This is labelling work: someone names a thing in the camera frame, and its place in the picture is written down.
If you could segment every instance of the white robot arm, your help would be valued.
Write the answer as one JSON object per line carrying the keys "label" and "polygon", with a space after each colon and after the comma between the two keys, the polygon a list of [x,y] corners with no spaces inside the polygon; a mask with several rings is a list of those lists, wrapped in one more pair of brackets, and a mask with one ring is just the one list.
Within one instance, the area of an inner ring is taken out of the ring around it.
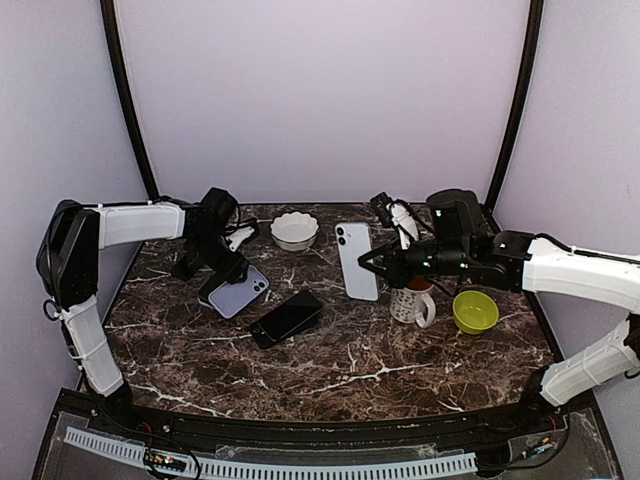
{"label": "white robot arm", "polygon": [[[434,239],[429,240],[415,241],[413,219],[418,218],[403,207],[404,202],[391,201],[382,193],[371,205],[384,226],[396,228],[400,239],[363,255],[359,263],[394,288],[405,287],[416,275],[460,276],[503,290],[562,293],[629,311],[628,318],[601,340],[534,372],[527,386],[530,391],[523,394],[525,403],[558,407],[640,368],[640,256],[568,247],[544,234],[504,231],[494,235],[469,191],[445,190],[427,199],[434,228]],[[375,265],[371,260],[378,256],[382,262]]]}
{"label": "white robot arm", "polygon": [[601,340],[549,367],[540,394],[553,406],[640,368],[640,257],[575,253],[580,251],[584,252],[571,247],[567,252],[544,238],[533,240],[527,250],[530,259],[524,262],[522,289],[596,300],[622,307],[630,316]]}
{"label": "white robot arm", "polygon": [[61,202],[37,257],[52,297],[45,302],[45,314],[61,321],[70,354],[96,393],[109,397],[128,388],[98,314],[98,251],[124,243],[185,238],[186,255],[174,275],[187,279],[207,264],[230,282],[240,281],[248,263],[237,249],[257,234],[257,227],[229,232],[226,225],[236,207],[235,199],[218,189],[197,204],[172,199],[92,206]]}

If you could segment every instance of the smartphone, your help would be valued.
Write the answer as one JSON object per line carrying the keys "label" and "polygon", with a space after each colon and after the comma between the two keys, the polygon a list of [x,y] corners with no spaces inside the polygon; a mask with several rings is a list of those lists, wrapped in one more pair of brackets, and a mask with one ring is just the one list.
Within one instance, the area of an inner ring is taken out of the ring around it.
{"label": "smartphone", "polygon": [[347,295],[358,300],[378,300],[378,278],[358,265],[358,258],[371,251],[371,234],[366,223],[336,225],[338,252]]}
{"label": "smartphone", "polygon": [[268,289],[269,280],[256,267],[249,265],[244,282],[224,281],[217,286],[207,282],[198,292],[198,301],[205,307],[215,308],[229,320]]}
{"label": "smartphone", "polygon": [[321,310],[320,300],[302,290],[249,325],[249,333],[260,348],[269,348],[316,325]]}

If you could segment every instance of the metal frame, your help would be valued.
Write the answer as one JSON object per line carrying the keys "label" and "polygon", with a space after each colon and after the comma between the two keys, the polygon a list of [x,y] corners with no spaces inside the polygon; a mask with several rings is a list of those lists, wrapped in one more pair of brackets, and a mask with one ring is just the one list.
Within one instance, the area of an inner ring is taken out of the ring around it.
{"label": "metal frame", "polygon": [[527,92],[529,91],[529,82],[533,72],[533,63],[536,57],[536,48],[538,46],[538,36],[540,34],[540,24],[542,23],[542,8],[544,0],[531,0],[529,6],[529,19],[527,21],[527,32],[524,38],[524,47],[522,48],[522,59],[520,60],[520,70],[518,71],[518,80],[516,80],[516,89],[513,94],[511,103],[511,111],[509,112],[509,120],[504,132],[502,147],[496,162],[493,178],[489,186],[489,192],[484,202],[485,207],[490,213],[496,208],[504,179],[507,176],[509,161],[513,153],[513,147],[516,143],[518,130],[520,128],[520,120],[524,112],[524,105],[527,100]]}
{"label": "metal frame", "polygon": [[142,138],[142,131],[136,115],[136,109],[131,95],[129,79],[127,77],[127,69],[125,66],[124,55],[122,53],[122,45],[120,43],[120,34],[118,33],[118,19],[114,0],[100,0],[102,8],[102,22],[104,24],[104,33],[107,39],[107,48],[109,49],[109,57],[111,58],[111,69],[113,70],[113,78],[116,82],[116,89],[120,97],[120,107],[122,115],[127,124],[129,139],[133,147],[133,153],[136,157],[138,170],[147,190],[147,196],[150,200],[157,200],[160,197],[158,184],[153,176],[147,149]]}

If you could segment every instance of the mug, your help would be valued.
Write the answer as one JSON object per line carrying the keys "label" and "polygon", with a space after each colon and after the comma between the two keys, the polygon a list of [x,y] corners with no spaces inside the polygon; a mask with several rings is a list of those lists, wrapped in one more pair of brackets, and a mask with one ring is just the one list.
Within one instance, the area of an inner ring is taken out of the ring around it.
{"label": "mug", "polygon": [[420,328],[426,328],[436,318],[436,304],[429,292],[433,285],[426,289],[407,288],[393,289],[391,291],[391,304],[389,312],[391,316],[401,323],[417,323]]}

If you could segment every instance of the marble table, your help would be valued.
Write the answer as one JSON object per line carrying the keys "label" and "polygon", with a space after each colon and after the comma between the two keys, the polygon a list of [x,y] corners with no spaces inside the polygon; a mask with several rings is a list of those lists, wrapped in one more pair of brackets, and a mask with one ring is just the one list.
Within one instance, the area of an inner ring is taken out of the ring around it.
{"label": "marble table", "polygon": [[[321,225],[305,252],[284,252],[269,234],[271,219],[294,210]],[[479,337],[458,331],[452,299],[439,291],[436,322],[424,330],[391,318],[386,290],[376,303],[348,298],[334,225],[368,222],[374,246],[393,235],[368,205],[245,205],[242,216],[260,220],[261,236],[242,252],[271,290],[231,321],[198,303],[210,270],[189,282],[169,275],[180,241],[142,248],[105,326],[136,404],[252,420],[411,418],[516,402],[530,372],[553,361],[523,295],[478,288],[501,317]],[[324,304],[319,325],[258,348],[246,327],[305,288]]]}

